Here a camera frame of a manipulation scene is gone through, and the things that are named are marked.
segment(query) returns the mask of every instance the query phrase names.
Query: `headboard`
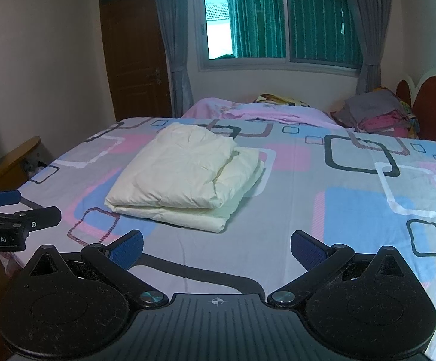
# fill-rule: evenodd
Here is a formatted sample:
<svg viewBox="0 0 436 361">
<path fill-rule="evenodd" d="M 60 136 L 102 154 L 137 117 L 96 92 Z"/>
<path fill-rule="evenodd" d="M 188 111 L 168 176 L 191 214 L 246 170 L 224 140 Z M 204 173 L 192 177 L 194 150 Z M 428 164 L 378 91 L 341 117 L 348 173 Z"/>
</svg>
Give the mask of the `headboard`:
<svg viewBox="0 0 436 361">
<path fill-rule="evenodd" d="M 407 76 L 398 84 L 396 94 L 412 107 L 417 116 L 419 138 L 436 141 L 436 69 L 426 73 L 416 87 Z"/>
</svg>

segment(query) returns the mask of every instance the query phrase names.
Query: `brown door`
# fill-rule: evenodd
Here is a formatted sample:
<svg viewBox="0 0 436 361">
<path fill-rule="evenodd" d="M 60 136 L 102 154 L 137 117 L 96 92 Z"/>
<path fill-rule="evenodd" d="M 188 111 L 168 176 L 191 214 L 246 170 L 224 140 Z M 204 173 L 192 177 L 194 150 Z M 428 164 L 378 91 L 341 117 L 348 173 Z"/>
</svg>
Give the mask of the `brown door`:
<svg viewBox="0 0 436 361">
<path fill-rule="evenodd" d="M 101 28 L 116 120 L 171 117 L 155 1 L 118 0 L 101 5 Z"/>
</svg>

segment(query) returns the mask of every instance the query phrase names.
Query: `gray ribbed plate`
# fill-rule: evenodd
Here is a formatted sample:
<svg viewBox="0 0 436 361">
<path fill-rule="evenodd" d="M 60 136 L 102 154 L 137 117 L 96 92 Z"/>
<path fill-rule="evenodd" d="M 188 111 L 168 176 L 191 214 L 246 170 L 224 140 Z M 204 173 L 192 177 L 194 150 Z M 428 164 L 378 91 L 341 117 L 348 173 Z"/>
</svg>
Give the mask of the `gray ribbed plate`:
<svg viewBox="0 0 436 361">
<path fill-rule="evenodd" d="M 12 361 L 26 358 L 14 356 Z M 298 316 L 258 295 L 183 295 L 140 312 L 116 342 L 82 361 L 345 361 L 317 343 Z M 415 356 L 410 361 L 426 360 Z"/>
</svg>

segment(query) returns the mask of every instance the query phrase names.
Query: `white folded quilt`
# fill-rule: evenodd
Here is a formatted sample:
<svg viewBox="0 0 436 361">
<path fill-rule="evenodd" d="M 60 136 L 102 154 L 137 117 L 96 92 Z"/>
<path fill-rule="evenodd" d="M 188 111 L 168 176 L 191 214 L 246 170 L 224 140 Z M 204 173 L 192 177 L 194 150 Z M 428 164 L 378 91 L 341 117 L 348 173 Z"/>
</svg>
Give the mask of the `white folded quilt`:
<svg viewBox="0 0 436 361">
<path fill-rule="evenodd" d="M 258 156 L 233 138 L 173 123 L 138 153 L 104 203 L 117 213 L 219 232 L 262 174 Z"/>
</svg>

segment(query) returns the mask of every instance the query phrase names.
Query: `bed sheet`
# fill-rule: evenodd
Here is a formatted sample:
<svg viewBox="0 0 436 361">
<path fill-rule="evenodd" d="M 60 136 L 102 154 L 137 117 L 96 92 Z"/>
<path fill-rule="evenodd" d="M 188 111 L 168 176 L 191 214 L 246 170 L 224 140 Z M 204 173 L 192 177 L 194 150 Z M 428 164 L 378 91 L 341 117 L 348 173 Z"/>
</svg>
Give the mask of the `bed sheet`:
<svg viewBox="0 0 436 361">
<path fill-rule="evenodd" d="M 172 122 L 206 126 L 260 150 L 265 171 L 221 233 L 130 218 L 103 204 L 136 153 Z M 22 266 L 40 245 L 74 252 L 140 229 L 144 253 L 130 272 L 170 298 L 268 295 L 305 272 L 289 248 L 299 229 L 360 253 L 395 246 L 436 307 L 436 142 L 309 125 L 133 118 L 81 143 L 20 191 L 21 203 L 2 211 L 55 205 L 63 213 L 59 226 L 31 233 L 24 252 L 5 256 Z M 436 360 L 436 333 L 427 355 Z"/>
</svg>

